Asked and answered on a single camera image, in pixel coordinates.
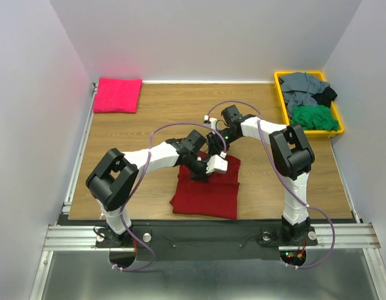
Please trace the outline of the dark red t shirt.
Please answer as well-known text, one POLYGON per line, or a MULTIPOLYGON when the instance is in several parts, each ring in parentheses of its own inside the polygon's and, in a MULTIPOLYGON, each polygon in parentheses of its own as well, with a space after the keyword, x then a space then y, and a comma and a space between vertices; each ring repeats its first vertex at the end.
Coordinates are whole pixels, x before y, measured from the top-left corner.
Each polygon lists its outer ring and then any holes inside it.
POLYGON ((178 182, 171 199, 174 214, 237 219, 240 159, 228 155, 225 174, 214 173, 207 182, 193 181, 185 166, 179 167, 178 182))

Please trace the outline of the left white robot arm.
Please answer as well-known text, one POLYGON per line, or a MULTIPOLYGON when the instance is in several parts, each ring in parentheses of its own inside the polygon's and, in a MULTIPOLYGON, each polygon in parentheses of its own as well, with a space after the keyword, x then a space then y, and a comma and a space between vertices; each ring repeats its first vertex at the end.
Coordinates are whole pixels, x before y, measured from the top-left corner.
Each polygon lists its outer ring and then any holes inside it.
POLYGON ((86 179, 86 187, 105 215, 108 233, 102 238, 112 239, 118 246, 131 242, 131 220, 125 206, 146 173, 184 166, 192 179, 207 182, 214 164, 212 157, 200 157, 205 143, 205 137, 193 130, 185 138, 168 139, 151 149, 108 150, 86 179))

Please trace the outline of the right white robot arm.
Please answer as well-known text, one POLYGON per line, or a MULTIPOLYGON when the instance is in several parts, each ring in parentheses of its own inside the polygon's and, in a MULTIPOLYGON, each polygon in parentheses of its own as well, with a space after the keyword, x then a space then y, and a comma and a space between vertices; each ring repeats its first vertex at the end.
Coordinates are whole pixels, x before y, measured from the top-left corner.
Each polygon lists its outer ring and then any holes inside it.
POLYGON ((244 116, 236 105, 226 107, 221 116, 224 129, 218 128, 218 119, 210 114, 204 116, 204 124, 218 132, 207 135, 209 153, 219 154, 240 138, 259 140, 285 189, 280 236, 288 244, 301 240, 310 229, 307 181, 315 161, 304 130, 298 124, 288 126, 265 121, 253 114, 244 116))

